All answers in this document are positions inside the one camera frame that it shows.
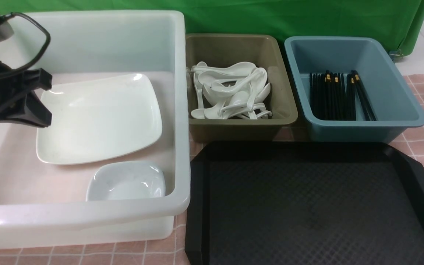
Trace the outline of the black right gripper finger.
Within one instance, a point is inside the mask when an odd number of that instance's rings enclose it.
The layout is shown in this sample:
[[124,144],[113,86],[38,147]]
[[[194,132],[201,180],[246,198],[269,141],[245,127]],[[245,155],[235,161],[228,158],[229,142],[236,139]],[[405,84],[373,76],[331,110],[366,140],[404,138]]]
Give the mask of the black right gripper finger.
[[39,68],[35,70],[24,70],[15,78],[15,85],[20,89],[52,89],[53,76],[46,70]]
[[0,123],[46,128],[52,124],[52,113],[34,91],[0,112]]

